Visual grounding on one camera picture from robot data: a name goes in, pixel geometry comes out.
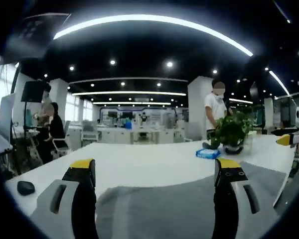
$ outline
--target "potted plant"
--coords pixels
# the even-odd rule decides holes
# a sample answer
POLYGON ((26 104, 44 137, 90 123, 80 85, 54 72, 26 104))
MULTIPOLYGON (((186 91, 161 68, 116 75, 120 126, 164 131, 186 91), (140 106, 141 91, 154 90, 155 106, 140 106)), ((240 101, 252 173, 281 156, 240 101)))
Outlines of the potted plant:
POLYGON ((244 140, 253 127, 253 120, 242 112, 236 112, 233 116, 225 116, 216 121, 216 130, 211 139, 211 146, 217 148, 221 143, 228 154, 240 153, 244 140))

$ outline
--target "flower pot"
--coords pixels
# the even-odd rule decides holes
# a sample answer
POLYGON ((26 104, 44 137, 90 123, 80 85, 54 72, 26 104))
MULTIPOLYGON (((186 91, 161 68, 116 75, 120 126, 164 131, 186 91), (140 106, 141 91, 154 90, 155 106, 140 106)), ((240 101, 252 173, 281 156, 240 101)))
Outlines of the flower pot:
POLYGON ((230 146, 230 145, 224 145, 223 147, 224 147, 225 152, 227 154, 239 154, 244 148, 243 145, 238 145, 236 147, 233 147, 233 146, 230 146))

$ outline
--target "gray table mat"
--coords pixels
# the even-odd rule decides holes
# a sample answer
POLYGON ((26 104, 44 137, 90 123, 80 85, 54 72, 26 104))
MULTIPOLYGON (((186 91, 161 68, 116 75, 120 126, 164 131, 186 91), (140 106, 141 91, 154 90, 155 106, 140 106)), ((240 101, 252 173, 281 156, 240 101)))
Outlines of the gray table mat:
MULTIPOLYGON (((241 166, 273 204, 286 174, 246 162, 241 166)), ((210 239, 214 192, 214 176, 166 187, 108 189, 96 204, 99 238, 210 239)))

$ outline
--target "woman in black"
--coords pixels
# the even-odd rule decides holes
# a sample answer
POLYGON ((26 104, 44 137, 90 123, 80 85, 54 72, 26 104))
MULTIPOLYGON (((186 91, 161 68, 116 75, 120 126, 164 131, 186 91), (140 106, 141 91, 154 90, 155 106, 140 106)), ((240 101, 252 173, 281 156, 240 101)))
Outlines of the woman in black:
MULTIPOLYGON (((65 138, 62 120, 58 114, 59 106, 56 102, 52 102, 47 109, 47 114, 52 117, 52 121, 49 125, 49 136, 43 141, 43 143, 37 146, 38 153, 43 161, 43 164, 51 162, 53 157, 51 151, 55 148, 52 140, 54 138, 65 138)), ((58 148, 67 147, 64 141, 55 141, 55 145, 58 148)))

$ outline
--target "green plant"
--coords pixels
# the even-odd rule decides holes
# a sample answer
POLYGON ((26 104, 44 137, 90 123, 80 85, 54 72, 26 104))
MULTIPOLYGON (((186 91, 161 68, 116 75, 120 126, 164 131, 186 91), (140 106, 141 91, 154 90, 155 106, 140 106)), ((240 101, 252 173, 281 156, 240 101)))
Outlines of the green plant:
POLYGON ((211 145, 220 143, 231 147, 238 147, 244 143, 246 136, 253 127, 253 120, 242 112, 236 112, 233 116, 225 116, 216 121, 215 135, 211 139, 211 145))

